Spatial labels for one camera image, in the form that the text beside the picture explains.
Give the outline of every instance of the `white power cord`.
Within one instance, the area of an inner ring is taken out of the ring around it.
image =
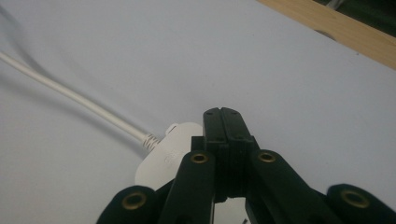
[[[152,149],[154,149],[158,143],[160,143],[160,140],[158,140],[154,135],[151,133],[144,133],[140,130],[138,130],[136,127],[132,126],[131,124],[127,123],[126,121],[118,118],[114,114],[110,113],[109,111],[105,110],[101,106],[95,104],[94,102],[88,100],[87,98],[83,97],[82,95],[66,88],[65,86],[61,85],[60,83],[57,83],[47,77],[44,77],[43,75],[37,73],[33,69],[27,67],[26,65],[18,62],[17,60],[11,58],[10,56],[6,55],[2,51],[0,51],[0,59],[14,67],[15,69],[19,70],[20,72],[24,73],[26,76],[31,77],[32,79],[38,81],[41,84],[44,84],[51,89],[58,91],[59,93],[67,96],[68,98],[76,101],[77,103],[84,105],[88,109],[90,109],[93,113],[97,114],[98,116],[102,117],[103,119],[106,119],[110,123],[114,124],[115,126],[119,127],[123,131],[127,132],[137,140],[139,140],[143,147],[148,150],[148,152],[151,152]]]

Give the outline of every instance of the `wooden board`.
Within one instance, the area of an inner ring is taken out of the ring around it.
[[[312,0],[258,0],[284,15],[396,70],[396,38]]]

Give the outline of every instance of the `screw hole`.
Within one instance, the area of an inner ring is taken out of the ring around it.
[[[269,152],[263,152],[259,155],[259,159],[265,162],[273,162],[276,160],[276,157]]]
[[[122,200],[122,206],[126,210],[135,210],[146,203],[147,197],[141,191],[134,192],[125,196]]]
[[[192,155],[191,161],[195,163],[204,163],[209,161],[209,158],[205,154],[199,153]]]
[[[370,202],[366,197],[350,189],[344,189],[341,191],[341,198],[344,200],[344,202],[358,208],[366,208],[370,205]]]

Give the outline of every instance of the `table surface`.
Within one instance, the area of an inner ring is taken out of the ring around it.
[[[2,16],[2,51],[28,53],[138,127],[163,137],[174,122],[230,107],[313,189],[348,183],[396,209],[394,70],[253,0],[1,5],[18,22]],[[0,68],[0,223],[94,223],[146,153]]]

